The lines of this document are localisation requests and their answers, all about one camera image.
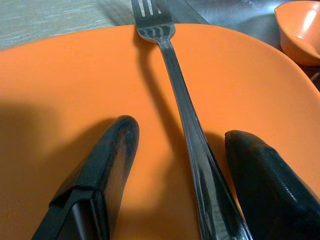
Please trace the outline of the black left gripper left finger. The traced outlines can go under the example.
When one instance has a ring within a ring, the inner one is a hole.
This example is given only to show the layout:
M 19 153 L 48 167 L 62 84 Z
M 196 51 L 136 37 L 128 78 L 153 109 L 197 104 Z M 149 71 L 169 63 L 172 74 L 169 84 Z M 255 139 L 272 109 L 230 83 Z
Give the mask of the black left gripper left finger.
M 111 239 L 139 134 L 132 116 L 118 117 L 62 182 L 32 239 Z

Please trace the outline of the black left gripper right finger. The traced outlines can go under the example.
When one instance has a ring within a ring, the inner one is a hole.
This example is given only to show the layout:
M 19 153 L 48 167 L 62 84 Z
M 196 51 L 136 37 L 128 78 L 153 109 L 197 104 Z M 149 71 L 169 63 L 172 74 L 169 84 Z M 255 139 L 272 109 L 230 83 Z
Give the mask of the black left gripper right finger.
M 258 136 L 230 130 L 225 153 L 238 202 L 255 240 L 318 240 L 320 200 Z

